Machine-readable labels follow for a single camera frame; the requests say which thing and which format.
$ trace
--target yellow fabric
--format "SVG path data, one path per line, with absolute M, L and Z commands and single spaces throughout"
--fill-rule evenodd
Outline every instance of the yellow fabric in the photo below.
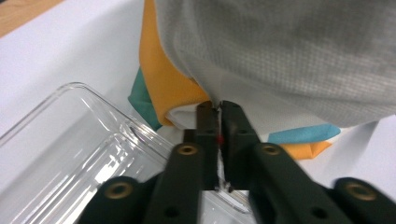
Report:
M 209 100 L 204 91 L 180 74 L 164 54 L 153 0 L 145 1 L 139 57 L 148 94 L 162 125 L 172 125 L 165 117 L 169 110 Z
M 326 141 L 305 144 L 280 144 L 295 160 L 314 159 L 332 144 Z

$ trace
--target gray cloth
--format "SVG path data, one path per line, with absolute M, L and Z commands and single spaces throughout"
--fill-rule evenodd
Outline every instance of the gray cloth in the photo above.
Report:
M 156 0 L 156 8 L 166 55 L 213 101 L 241 104 L 253 123 L 278 114 L 264 126 L 296 114 L 271 132 L 396 112 L 396 1 Z

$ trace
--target transparent plastic tray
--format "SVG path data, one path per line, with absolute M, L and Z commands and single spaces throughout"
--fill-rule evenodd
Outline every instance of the transparent plastic tray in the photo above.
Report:
M 104 181 L 146 181 L 171 147 L 86 85 L 64 85 L 0 138 L 0 223 L 74 223 Z M 204 193 L 203 223 L 254 223 L 223 194 Z

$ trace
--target brass screw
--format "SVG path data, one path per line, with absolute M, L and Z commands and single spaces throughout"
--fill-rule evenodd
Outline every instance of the brass screw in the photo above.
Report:
M 177 152 L 180 153 L 181 155 L 190 156 L 190 155 L 197 153 L 198 149 L 196 147 L 192 147 L 192 146 L 183 146 L 183 147 L 180 147 L 177 150 Z
M 372 189 L 354 182 L 349 182 L 346 184 L 346 191 L 355 198 L 362 201 L 372 201 L 376 198 L 376 194 Z
M 276 148 L 276 147 L 268 147 L 268 146 L 265 146 L 265 147 L 262 148 L 262 150 L 263 150 L 265 153 L 267 153 L 268 155 L 271 155 L 271 156 L 275 156 L 275 155 L 277 155 L 277 154 L 280 153 L 279 148 Z
M 126 182 L 119 182 L 110 185 L 106 191 L 105 196 L 109 199 L 122 199 L 132 193 L 133 187 Z

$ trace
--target teal cloth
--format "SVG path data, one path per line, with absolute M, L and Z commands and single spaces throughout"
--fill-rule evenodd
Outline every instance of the teal cloth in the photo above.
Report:
M 132 92 L 128 97 L 128 101 L 154 131 L 162 127 L 157 119 L 157 114 L 155 113 L 151 98 L 149 97 L 146 82 L 140 68 L 139 71 L 137 71 L 134 86 L 132 87 Z
M 315 126 L 290 129 L 278 133 L 270 133 L 268 142 L 274 144 L 301 144 L 321 142 L 339 134 L 341 130 L 331 124 L 320 124 Z

